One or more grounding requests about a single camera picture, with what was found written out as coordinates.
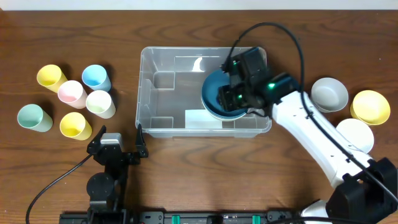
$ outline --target plastic cup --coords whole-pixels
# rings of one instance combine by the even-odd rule
[[[320,112],[335,112],[347,105],[348,91],[334,78],[321,78],[312,86],[311,100]]]
[[[104,119],[111,118],[116,112],[111,95],[103,90],[90,93],[87,96],[86,107],[90,112]]]
[[[350,112],[353,118],[367,125],[379,125],[388,120],[391,108],[386,98],[380,93],[365,90],[354,97]]]
[[[338,124],[336,129],[361,151],[369,153],[373,148],[373,132],[364,122],[354,118],[345,119]]]
[[[42,67],[37,73],[36,78],[40,85],[55,93],[58,93],[60,86],[68,81],[62,73],[61,68],[56,65],[46,65]]]
[[[60,130],[64,136],[77,140],[86,140],[93,132],[85,117],[77,112],[68,113],[62,118]]]
[[[87,93],[78,81],[70,80],[61,85],[58,98],[76,109],[82,109],[86,106]]]
[[[106,70],[101,65],[90,65],[81,74],[83,83],[93,90],[110,91],[112,85]]]
[[[35,104],[21,108],[17,120],[21,127],[38,132],[50,130],[53,124],[52,118],[39,105]]]

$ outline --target pink cup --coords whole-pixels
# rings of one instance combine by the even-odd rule
[[[76,109],[82,109],[86,106],[87,93],[78,81],[70,80],[60,86],[58,98]]]

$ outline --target green connector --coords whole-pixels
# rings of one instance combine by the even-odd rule
[[[172,224],[180,224],[180,216],[179,215],[173,215],[172,216]]]
[[[253,215],[253,223],[252,224],[261,224],[261,217],[259,215]]]

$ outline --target white paper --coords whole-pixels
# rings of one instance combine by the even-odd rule
[[[185,128],[223,128],[223,122],[212,117],[207,110],[186,110]]]

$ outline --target mint green cup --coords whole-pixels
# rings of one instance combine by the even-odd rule
[[[27,129],[46,132],[52,127],[52,118],[39,105],[26,105],[17,116],[18,124]]]

